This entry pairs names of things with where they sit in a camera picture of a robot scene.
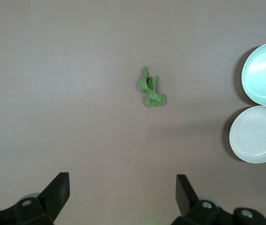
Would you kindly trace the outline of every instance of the toy lettuce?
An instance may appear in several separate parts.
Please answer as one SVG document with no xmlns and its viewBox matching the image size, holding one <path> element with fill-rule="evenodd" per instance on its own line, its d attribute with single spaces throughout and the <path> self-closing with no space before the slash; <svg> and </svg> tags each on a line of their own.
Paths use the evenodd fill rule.
<svg viewBox="0 0 266 225">
<path fill-rule="evenodd" d="M 165 104 L 165 95 L 155 92 L 157 81 L 157 76 L 148 77 L 147 67 L 142 68 L 142 75 L 138 81 L 138 87 L 146 94 L 146 104 L 150 107 L 158 107 Z"/>
</svg>

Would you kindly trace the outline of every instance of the turquoise bowl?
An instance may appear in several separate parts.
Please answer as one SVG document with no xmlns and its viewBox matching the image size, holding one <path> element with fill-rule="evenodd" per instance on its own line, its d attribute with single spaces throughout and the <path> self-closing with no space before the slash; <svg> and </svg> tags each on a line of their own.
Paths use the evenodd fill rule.
<svg viewBox="0 0 266 225">
<path fill-rule="evenodd" d="M 257 48 L 246 60 L 241 82 L 251 100 L 266 105 L 266 44 Z"/>
</svg>

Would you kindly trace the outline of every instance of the plate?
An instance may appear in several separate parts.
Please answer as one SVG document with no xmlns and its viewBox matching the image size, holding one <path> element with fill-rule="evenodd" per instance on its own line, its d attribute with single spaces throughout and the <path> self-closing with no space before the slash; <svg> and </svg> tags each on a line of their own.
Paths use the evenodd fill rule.
<svg viewBox="0 0 266 225">
<path fill-rule="evenodd" d="M 230 129 L 229 142 L 242 160 L 266 162 L 266 106 L 251 107 L 237 116 Z"/>
<path fill-rule="evenodd" d="M 246 60 L 241 81 L 251 100 L 266 105 L 266 44 L 257 48 Z"/>
</svg>

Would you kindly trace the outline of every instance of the white bowl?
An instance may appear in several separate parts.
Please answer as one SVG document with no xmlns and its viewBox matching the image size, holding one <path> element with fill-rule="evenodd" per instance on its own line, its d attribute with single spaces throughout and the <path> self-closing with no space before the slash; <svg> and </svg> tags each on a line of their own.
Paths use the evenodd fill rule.
<svg viewBox="0 0 266 225">
<path fill-rule="evenodd" d="M 266 44 L 257 48 L 246 60 L 241 81 L 251 100 L 266 105 Z"/>
<path fill-rule="evenodd" d="M 229 141 L 242 160 L 266 162 L 266 106 L 255 106 L 242 112 L 231 126 Z"/>
</svg>

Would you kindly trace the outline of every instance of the tabletop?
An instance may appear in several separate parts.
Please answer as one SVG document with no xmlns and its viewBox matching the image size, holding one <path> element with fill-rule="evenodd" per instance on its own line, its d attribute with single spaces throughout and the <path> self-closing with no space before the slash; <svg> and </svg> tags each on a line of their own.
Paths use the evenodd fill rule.
<svg viewBox="0 0 266 225">
<path fill-rule="evenodd" d="M 56 225 L 170 225 L 186 174 L 225 211 L 266 217 L 266 163 L 229 145 L 265 43 L 266 1 L 0 0 L 1 210 L 69 172 Z M 143 67 L 164 106 L 145 104 Z"/>
</svg>

